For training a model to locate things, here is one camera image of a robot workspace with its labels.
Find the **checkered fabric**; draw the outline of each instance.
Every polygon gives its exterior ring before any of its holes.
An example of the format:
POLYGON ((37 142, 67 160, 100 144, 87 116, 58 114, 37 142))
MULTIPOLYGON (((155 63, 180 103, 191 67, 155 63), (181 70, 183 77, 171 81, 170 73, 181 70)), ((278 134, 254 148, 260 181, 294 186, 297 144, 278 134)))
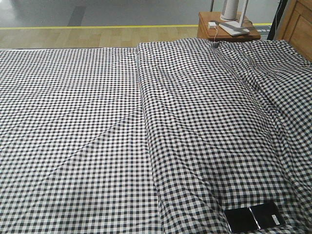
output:
POLYGON ((0 52, 0 233, 161 233, 135 48, 0 52))
POLYGON ((285 41, 138 46, 165 233, 229 234, 225 209, 275 202, 253 233, 312 233, 312 66, 285 41))

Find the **charging cable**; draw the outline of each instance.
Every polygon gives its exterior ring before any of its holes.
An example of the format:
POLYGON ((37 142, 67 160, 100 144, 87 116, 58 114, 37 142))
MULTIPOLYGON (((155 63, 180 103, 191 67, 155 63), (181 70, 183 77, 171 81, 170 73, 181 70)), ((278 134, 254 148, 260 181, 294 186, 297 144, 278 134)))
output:
POLYGON ((214 36, 214 42, 215 42, 215 37, 218 35, 218 29, 217 27, 215 27, 214 29, 215 29, 215 36, 214 36))

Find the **black cable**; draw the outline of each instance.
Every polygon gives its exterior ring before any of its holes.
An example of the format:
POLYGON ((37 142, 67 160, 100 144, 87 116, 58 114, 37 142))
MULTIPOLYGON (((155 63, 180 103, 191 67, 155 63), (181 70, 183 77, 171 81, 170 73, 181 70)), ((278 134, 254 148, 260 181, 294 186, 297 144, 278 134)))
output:
POLYGON ((280 20, 283 16, 287 2, 288 2, 288 0, 280 0, 277 11, 276 11, 275 16, 274 16, 274 20, 273 20, 269 35, 268 35, 268 40, 274 39, 274 36, 276 34, 276 29, 278 28, 280 20))

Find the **wooden cabinet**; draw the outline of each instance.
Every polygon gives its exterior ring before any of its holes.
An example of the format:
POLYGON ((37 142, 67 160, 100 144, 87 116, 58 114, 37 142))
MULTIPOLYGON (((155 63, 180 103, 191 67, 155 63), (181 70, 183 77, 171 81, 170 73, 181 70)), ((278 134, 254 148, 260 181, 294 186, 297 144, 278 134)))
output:
POLYGON ((226 40, 231 42, 244 42, 251 40, 259 40, 260 34, 253 27, 253 24, 245 17, 243 26, 248 27, 250 30, 249 34, 240 35, 240 36, 231 36, 226 31, 224 31, 221 27, 217 26, 218 33, 216 35, 215 29, 208 29, 208 22, 214 21, 218 25, 222 23, 220 19, 221 12, 200 12, 199 13, 199 23, 197 30, 197 37, 208 39, 214 41, 226 40))

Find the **gray floor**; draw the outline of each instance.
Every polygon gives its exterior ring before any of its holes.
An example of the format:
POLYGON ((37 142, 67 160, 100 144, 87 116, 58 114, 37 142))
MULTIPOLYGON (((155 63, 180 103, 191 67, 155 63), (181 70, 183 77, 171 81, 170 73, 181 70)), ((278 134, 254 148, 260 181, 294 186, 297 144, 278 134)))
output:
MULTIPOLYGON (((271 23, 278 2, 250 0, 247 16, 271 23)), ((210 0, 0 0, 0 27, 198 24, 209 8, 210 0)))

